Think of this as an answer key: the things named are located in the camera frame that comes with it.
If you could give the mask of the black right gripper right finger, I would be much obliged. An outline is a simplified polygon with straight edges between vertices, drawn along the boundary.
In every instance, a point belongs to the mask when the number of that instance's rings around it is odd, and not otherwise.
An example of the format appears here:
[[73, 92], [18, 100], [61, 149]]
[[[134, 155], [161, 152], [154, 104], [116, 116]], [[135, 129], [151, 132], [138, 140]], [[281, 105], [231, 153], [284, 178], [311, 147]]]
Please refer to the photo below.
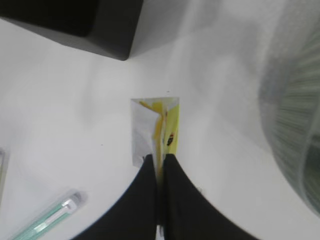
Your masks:
[[163, 228], [166, 240], [255, 240], [201, 194], [177, 158], [163, 162]]

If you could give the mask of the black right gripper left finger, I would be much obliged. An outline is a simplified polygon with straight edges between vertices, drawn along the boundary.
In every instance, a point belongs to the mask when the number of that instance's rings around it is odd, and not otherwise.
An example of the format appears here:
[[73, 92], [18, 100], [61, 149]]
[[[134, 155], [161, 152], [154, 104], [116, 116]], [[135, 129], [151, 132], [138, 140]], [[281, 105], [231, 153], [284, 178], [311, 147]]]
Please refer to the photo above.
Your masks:
[[75, 240], [154, 240], [157, 230], [157, 181], [153, 157], [145, 156], [136, 177], [96, 222]]

